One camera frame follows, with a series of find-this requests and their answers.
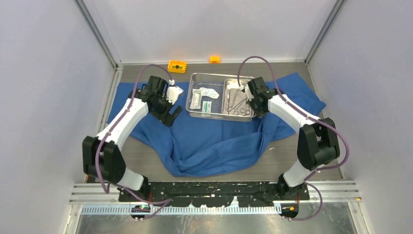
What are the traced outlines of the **blue surgical drape cloth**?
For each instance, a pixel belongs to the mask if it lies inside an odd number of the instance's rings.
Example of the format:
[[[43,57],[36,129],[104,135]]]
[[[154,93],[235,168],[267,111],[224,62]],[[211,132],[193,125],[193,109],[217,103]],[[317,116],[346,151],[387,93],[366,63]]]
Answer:
[[[304,110],[319,115],[326,103],[293,73],[277,80],[280,90]],[[127,104],[134,83],[119,83],[108,123]],[[268,145],[296,132],[274,114],[250,122],[191,117],[183,110],[171,127],[146,115],[130,137],[153,148],[172,176],[214,176],[254,165]]]

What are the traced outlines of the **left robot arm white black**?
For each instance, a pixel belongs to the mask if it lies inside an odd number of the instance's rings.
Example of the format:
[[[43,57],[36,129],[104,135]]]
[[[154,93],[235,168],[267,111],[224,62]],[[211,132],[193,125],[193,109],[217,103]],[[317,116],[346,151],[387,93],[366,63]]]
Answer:
[[[150,76],[141,88],[134,87],[114,119],[96,136],[84,138],[84,173],[102,183],[128,188],[136,201],[145,201],[150,194],[148,179],[127,168],[121,149],[135,126],[148,114],[170,127],[183,109],[175,106],[183,92],[174,80],[156,76]]]

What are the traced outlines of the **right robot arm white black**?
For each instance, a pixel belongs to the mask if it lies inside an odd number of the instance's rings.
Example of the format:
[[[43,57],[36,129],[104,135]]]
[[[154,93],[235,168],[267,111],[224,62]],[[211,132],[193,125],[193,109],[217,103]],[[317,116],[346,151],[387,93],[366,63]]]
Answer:
[[[284,200],[291,200],[316,169],[322,168],[340,155],[335,123],[321,119],[294,103],[282,90],[269,89],[262,77],[254,78],[240,90],[257,117],[274,114],[297,134],[297,161],[279,176],[277,192]]]

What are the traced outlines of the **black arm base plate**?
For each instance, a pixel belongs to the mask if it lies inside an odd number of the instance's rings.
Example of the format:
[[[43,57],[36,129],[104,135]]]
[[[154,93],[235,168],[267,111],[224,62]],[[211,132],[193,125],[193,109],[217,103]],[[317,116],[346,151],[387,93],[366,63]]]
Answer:
[[[276,182],[150,182],[143,191],[128,193],[119,189],[120,202],[136,202],[136,197],[160,207],[167,202],[171,207],[200,208],[228,207],[237,201],[240,207],[269,207],[276,201],[300,202],[309,200],[307,186],[280,194]]]

